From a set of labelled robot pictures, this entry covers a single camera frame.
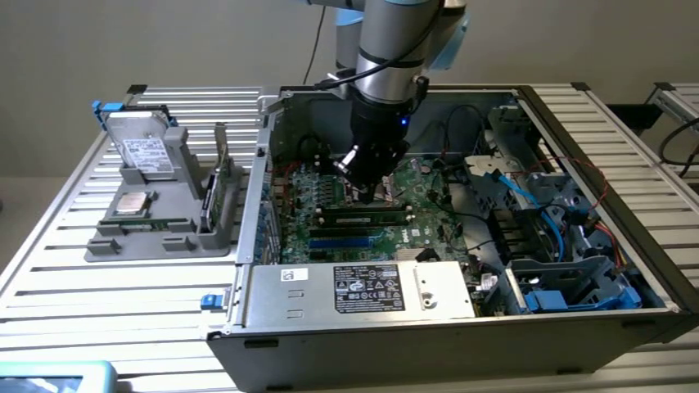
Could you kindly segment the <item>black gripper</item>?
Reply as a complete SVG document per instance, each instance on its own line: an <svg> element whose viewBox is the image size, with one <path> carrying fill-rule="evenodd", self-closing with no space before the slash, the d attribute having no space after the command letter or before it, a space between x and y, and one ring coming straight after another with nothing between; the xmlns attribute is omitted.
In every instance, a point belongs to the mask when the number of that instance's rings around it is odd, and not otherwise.
<svg viewBox="0 0 699 393"><path fill-rule="evenodd" d="M335 161L335 169L358 188L359 200L370 203L378 184L394 172L410 148L406 136L413 102L377 102L359 92L353 93L351 101L353 144Z"/></svg>

